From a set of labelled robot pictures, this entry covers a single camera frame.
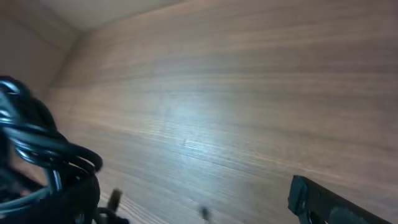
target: wooden surface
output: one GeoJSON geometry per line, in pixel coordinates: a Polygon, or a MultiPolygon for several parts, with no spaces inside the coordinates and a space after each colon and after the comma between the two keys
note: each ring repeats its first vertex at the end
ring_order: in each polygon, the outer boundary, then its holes
{"type": "Polygon", "coordinates": [[[40,0],[76,28],[86,31],[182,0],[40,0]]]}
{"type": "Polygon", "coordinates": [[[93,30],[46,103],[133,223],[298,223],[304,175],[398,222],[394,1],[186,1],[93,30]]]}
{"type": "Polygon", "coordinates": [[[0,75],[45,95],[78,35],[39,0],[0,0],[0,75]]]}

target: white ceiling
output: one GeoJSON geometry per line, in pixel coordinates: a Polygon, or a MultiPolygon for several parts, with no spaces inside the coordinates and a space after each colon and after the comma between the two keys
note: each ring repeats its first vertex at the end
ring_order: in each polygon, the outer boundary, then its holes
{"type": "Polygon", "coordinates": [[[41,0],[69,24],[88,30],[181,0],[41,0]]]}

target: wooden panel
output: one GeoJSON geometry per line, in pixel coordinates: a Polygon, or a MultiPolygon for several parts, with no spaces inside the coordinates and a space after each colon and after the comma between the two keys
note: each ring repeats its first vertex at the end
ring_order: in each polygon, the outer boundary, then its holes
{"type": "Polygon", "coordinates": [[[187,1],[83,36],[50,90],[133,223],[298,223],[305,175],[398,222],[394,1],[187,1]]]}
{"type": "Polygon", "coordinates": [[[78,36],[38,1],[0,2],[0,74],[43,96],[78,36]]]}
{"type": "Polygon", "coordinates": [[[138,15],[181,0],[41,0],[46,6],[80,30],[109,24],[118,19],[138,15]]]}
{"type": "Polygon", "coordinates": [[[3,0],[2,13],[26,26],[48,44],[67,53],[80,32],[38,0],[3,0]]]}

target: black wire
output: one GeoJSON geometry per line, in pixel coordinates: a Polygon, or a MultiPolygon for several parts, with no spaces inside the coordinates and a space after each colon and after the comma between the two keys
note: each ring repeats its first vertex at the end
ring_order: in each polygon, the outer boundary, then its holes
{"type": "Polygon", "coordinates": [[[36,191],[42,189],[44,186],[40,183],[26,177],[24,174],[21,174],[18,170],[13,169],[9,166],[4,166],[0,168],[0,175],[4,180],[10,182],[18,182],[25,189],[29,189],[30,191],[36,191]]]}
{"type": "Polygon", "coordinates": [[[0,214],[25,210],[38,199],[94,175],[103,165],[96,153],[68,142],[57,131],[48,108],[11,77],[0,77],[0,132],[14,146],[17,155],[44,169],[49,183],[25,197],[0,203],[0,214]]]}

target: power cord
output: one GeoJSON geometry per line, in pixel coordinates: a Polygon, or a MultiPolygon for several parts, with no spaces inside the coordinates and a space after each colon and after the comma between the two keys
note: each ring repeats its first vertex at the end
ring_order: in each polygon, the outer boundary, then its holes
{"type": "Polygon", "coordinates": [[[68,142],[57,131],[48,108],[20,81],[6,76],[0,77],[0,144],[0,178],[5,180],[0,184],[0,215],[23,212],[40,199],[93,176],[103,165],[96,153],[68,142]],[[43,168],[48,186],[43,187],[11,169],[8,152],[11,149],[23,160],[43,168]],[[21,197],[9,190],[6,194],[13,181],[31,193],[21,197]]]}

